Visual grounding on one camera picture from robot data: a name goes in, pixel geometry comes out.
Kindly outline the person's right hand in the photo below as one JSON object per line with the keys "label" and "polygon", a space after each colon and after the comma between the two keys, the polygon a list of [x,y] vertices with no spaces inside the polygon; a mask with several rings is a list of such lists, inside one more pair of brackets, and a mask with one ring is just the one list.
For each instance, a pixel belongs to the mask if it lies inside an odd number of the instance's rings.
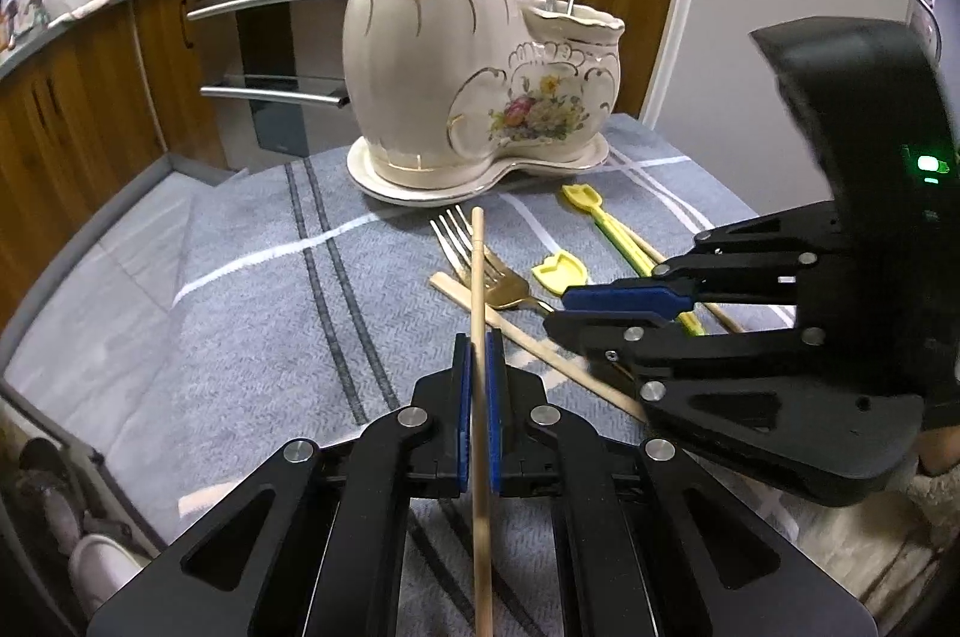
{"label": "person's right hand", "polygon": [[916,440],[919,468],[928,476],[947,473],[960,461],[960,428],[931,429],[921,432]]}

